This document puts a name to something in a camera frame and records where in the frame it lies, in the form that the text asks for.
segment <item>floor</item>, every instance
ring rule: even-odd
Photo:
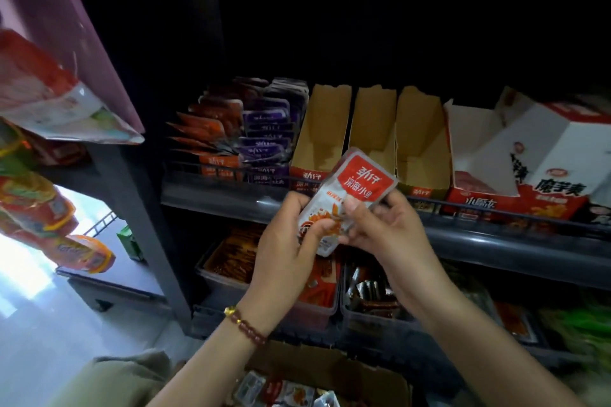
[[[101,201],[62,189],[84,233],[109,212]],[[202,341],[157,315],[114,306],[92,311],[55,275],[42,253],[0,235],[0,405],[38,407],[91,358],[160,348],[187,359]]]

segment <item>metal shelf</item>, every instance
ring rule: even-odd
[[[100,199],[106,203],[111,193],[102,176],[91,161],[72,166],[39,166],[35,169],[55,185]]]
[[[119,241],[117,233],[126,225],[124,220],[110,213],[86,233],[86,235],[96,237],[115,254],[115,262],[108,271],[99,274],[89,274],[82,270],[58,267],[56,270],[57,274],[87,281],[98,286],[109,286],[127,292],[163,299],[163,292],[149,266],[130,259],[123,244]]]
[[[287,192],[285,188],[169,170],[165,172],[163,180],[161,203],[267,224],[276,214]],[[420,212],[420,217],[440,257],[611,290],[609,241],[485,221],[469,221],[433,213]],[[523,218],[531,224],[536,219]],[[572,229],[577,232],[587,228],[568,222],[556,224],[564,231]]]

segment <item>beaded bracelet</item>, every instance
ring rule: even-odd
[[[225,317],[229,317],[233,323],[235,323],[241,331],[248,336],[256,345],[262,346],[267,341],[267,338],[260,334],[257,330],[255,330],[250,323],[246,320],[243,320],[240,311],[235,308],[235,306],[229,306],[225,308]]]

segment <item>white packet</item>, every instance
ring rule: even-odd
[[[309,228],[320,219],[333,219],[335,226],[320,241],[317,254],[327,257],[337,247],[337,238],[344,235],[353,222],[346,216],[343,202],[352,195],[372,209],[397,186],[397,179],[386,172],[358,148],[349,148],[332,174],[320,185],[316,194],[299,215],[298,237],[303,239]]]

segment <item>hand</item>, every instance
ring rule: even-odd
[[[306,195],[289,192],[259,240],[252,280],[238,309],[264,335],[293,307],[312,272],[320,240],[335,224],[332,219],[315,222],[300,246],[298,218],[309,201]]]
[[[339,241],[373,254],[384,267],[399,302],[424,324],[427,310],[447,299],[456,287],[407,199],[393,190],[386,202],[390,207],[378,205],[372,212],[356,198],[347,196],[344,209],[355,224]]]

